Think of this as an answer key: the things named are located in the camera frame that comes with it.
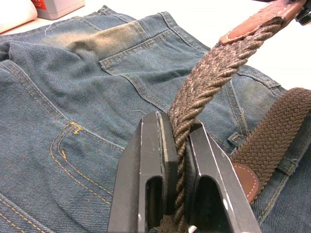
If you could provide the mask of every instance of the red object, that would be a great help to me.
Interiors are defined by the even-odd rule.
[[[45,7],[44,0],[31,0],[31,1],[35,5],[35,8],[42,9],[42,10],[46,10],[47,9]]]

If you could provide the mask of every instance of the faded denim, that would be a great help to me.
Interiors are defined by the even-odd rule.
[[[48,27],[0,37],[0,232],[106,232],[140,118],[168,110],[209,48],[167,12],[104,6]],[[244,66],[199,118],[231,154],[285,91]],[[311,232],[310,129],[309,114],[253,204],[263,233]]]

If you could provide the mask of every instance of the brown braided belt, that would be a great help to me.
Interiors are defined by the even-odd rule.
[[[195,66],[176,95],[169,110],[179,159],[175,214],[165,216],[159,232],[183,233],[185,219],[185,152],[190,127],[221,87],[231,80],[239,67],[301,11],[306,0],[269,3],[264,9],[220,39]],[[286,92],[268,111],[261,123],[234,152],[231,161],[250,167],[263,189],[295,138],[311,109],[311,91],[302,88]]]

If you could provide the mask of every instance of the leather belt tab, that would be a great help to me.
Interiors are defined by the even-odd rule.
[[[289,0],[276,0],[267,4],[258,13],[251,16],[238,27],[229,31],[220,38],[222,44],[230,44],[253,35],[261,26],[282,22],[286,27],[303,9],[307,0],[298,0],[290,3]]]

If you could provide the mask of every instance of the white surface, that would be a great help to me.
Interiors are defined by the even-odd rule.
[[[104,4],[136,19],[168,11],[179,26],[209,47],[213,47],[223,34],[265,5],[253,0],[86,0],[85,7],[58,20],[37,18],[6,34],[31,30],[73,16],[88,15]],[[267,74],[286,89],[311,89],[310,56],[311,25],[301,26],[293,21],[265,42],[247,64]]]
[[[3,5],[0,3],[0,33],[33,20],[37,15],[30,0],[10,0]]]

